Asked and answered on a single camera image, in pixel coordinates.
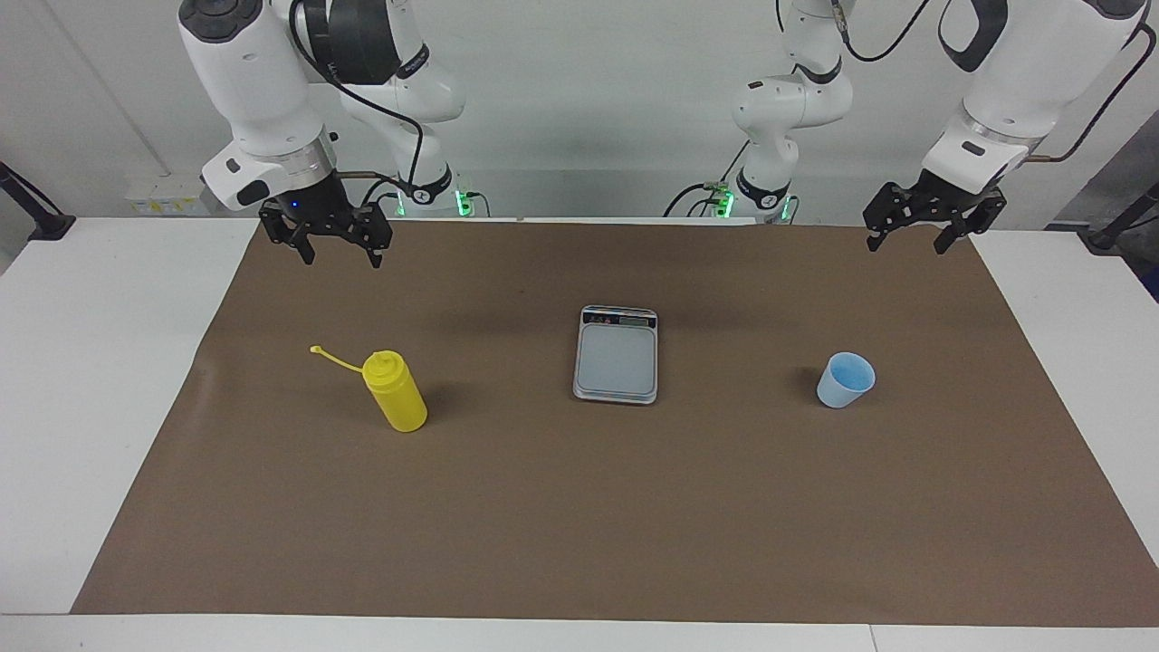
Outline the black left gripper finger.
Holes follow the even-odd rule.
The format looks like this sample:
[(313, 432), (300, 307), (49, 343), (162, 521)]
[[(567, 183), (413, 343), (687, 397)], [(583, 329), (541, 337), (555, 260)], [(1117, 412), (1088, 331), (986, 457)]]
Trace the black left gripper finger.
[(990, 230), (998, 215), (1001, 214), (1007, 202), (1000, 188), (994, 188), (982, 195), (977, 202), (969, 202), (968, 206), (948, 206), (943, 210), (947, 218), (943, 230), (933, 241), (934, 250), (941, 255), (947, 252), (953, 244), (969, 235), (981, 235)]
[(914, 193), (911, 188), (885, 182), (862, 211), (869, 251), (876, 252), (894, 230), (918, 224), (923, 219), (923, 202), (924, 195)]

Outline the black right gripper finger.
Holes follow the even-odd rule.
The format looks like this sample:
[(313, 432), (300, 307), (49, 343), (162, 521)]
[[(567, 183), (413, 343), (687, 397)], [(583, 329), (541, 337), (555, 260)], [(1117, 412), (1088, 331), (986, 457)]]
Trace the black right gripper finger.
[(262, 203), (258, 208), (258, 219), (268, 239), (275, 246), (287, 246), (294, 249), (304, 264), (312, 265), (314, 263), (316, 252), (308, 240), (308, 224), (297, 224), (293, 219), (286, 218), (278, 203)]
[(381, 268), (382, 252), (389, 249), (392, 239), (392, 226), (380, 206), (360, 206), (351, 211), (348, 243), (364, 249), (371, 268)]

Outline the yellow squeeze bottle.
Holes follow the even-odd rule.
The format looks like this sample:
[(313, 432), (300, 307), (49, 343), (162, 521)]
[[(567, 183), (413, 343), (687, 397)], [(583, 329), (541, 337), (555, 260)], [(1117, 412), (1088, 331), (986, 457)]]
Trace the yellow squeeze bottle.
[(422, 397), (408, 362), (396, 351), (373, 351), (360, 366), (353, 366), (335, 358), (322, 346), (313, 345), (308, 350), (311, 354), (322, 356), (336, 366), (359, 374), (392, 428), (400, 433), (413, 433), (427, 424), (427, 401)]

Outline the light blue plastic cup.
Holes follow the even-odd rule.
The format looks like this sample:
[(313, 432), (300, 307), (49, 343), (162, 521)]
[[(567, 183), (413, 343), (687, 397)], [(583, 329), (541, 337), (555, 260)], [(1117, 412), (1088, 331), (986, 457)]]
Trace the light blue plastic cup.
[(869, 360), (857, 352), (836, 352), (822, 371), (816, 396), (824, 406), (847, 408), (870, 391), (875, 383), (876, 374)]

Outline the silver digital kitchen scale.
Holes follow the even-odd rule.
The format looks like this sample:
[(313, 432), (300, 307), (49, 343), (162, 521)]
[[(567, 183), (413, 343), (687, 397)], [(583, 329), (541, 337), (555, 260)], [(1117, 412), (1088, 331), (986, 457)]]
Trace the silver digital kitchen scale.
[(586, 305), (580, 310), (574, 367), (575, 398), (650, 406), (658, 395), (657, 313)]

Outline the black clamp stand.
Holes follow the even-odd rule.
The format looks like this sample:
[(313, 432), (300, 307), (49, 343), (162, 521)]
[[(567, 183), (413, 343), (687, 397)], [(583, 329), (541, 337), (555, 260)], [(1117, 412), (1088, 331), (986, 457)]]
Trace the black clamp stand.
[(0, 159), (0, 189), (3, 189), (3, 192), (32, 218), (34, 230), (29, 235), (29, 241), (61, 240), (76, 224), (76, 217), (66, 214), (41, 188), (5, 164), (2, 159)]
[(1089, 252), (1105, 255), (1113, 252), (1122, 234), (1140, 228), (1159, 220), (1159, 181), (1136, 198), (1130, 206), (1114, 217), (1109, 224), (1098, 227), (1086, 227), (1078, 230), (1078, 236)]

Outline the brown paper table mat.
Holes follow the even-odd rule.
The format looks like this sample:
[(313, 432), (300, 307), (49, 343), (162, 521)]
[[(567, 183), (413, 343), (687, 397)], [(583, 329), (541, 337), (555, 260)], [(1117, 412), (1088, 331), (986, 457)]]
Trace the brown paper table mat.
[[(254, 232), (73, 611), (1159, 627), (1159, 567), (969, 241), (398, 222)], [(650, 406), (580, 310), (658, 315)], [(355, 371), (402, 356), (389, 426)], [(822, 405), (836, 352), (873, 364)]]

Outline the white wall outlet box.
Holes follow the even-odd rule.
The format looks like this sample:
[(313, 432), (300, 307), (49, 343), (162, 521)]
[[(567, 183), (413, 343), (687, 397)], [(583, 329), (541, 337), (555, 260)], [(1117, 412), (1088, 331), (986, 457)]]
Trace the white wall outlet box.
[(207, 217), (212, 207), (199, 175), (137, 175), (127, 180), (123, 199), (140, 217)]

